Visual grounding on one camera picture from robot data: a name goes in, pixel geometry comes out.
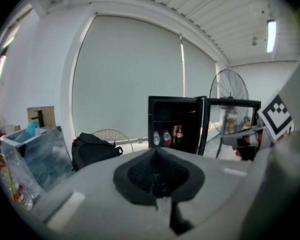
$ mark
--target black backpack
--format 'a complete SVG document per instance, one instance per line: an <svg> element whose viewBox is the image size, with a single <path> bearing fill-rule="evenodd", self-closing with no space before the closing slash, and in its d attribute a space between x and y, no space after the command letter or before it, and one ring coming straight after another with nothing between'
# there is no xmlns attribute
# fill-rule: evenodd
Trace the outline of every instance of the black backpack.
<svg viewBox="0 0 300 240"><path fill-rule="evenodd" d="M72 143L72 166L77 172L89 164L115 158L123 153L122 148L115 147L93 134L81 133Z"/></svg>

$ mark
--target black mini fridge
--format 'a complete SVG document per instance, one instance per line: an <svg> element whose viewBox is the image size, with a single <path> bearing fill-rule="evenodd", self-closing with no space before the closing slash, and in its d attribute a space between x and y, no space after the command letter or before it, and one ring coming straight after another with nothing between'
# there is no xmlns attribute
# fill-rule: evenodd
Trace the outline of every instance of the black mini fridge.
<svg viewBox="0 0 300 240"><path fill-rule="evenodd" d="M149 96L149 147L170 147L197 154L203 126L204 101L202 97ZM172 137L173 127L179 125L182 126L181 141L168 144L163 138L164 131ZM158 145L154 144L155 131L160 136Z"/></svg>

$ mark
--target fan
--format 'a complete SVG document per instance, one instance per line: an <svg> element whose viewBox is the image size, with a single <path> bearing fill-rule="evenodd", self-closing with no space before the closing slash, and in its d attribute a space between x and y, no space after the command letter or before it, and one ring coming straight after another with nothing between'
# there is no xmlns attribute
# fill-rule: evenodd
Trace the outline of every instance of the fan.
<svg viewBox="0 0 300 240"><path fill-rule="evenodd" d="M248 100L249 94L243 79L233 70L224 69L213 79L210 98ZM249 108L241 106L211 106L210 121L221 135L246 128ZM217 156L221 151L220 143Z"/></svg>
<svg viewBox="0 0 300 240"><path fill-rule="evenodd" d="M133 146L129 138L120 131L112 129L98 130L93 133L99 139L114 144L116 147L122 147L123 155L133 152Z"/></svg>

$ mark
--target roller blind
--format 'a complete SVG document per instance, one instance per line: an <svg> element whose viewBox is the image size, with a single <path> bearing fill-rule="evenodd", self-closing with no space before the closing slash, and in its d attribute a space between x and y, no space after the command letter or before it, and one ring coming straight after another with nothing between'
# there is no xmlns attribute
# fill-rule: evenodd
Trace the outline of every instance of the roller blind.
<svg viewBox="0 0 300 240"><path fill-rule="evenodd" d="M215 62L204 52L182 39L185 62L185 96L209 96L216 75Z"/></svg>
<svg viewBox="0 0 300 240"><path fill-rule="evenodd" d="M149 95L183 95L179 36L135 19L97 16L74 74L76 135L114 129L130 139L147 136Z"/></svg>

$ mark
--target white ceiling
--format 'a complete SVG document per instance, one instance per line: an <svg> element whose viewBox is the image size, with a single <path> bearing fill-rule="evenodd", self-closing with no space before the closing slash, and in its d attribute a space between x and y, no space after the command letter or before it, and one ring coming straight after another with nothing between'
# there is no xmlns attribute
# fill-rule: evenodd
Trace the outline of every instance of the white ceiling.
<svg viewBox="0 0 300 240"><path fill-rule="evenodd" d="M62 0L49 0L50 4ZM300 58L300 28L282 0L151 0L197 25L230 66ZM267 53L267 20L278 23L277 47ZM257 45L252 46L253 37Z"/></svg>

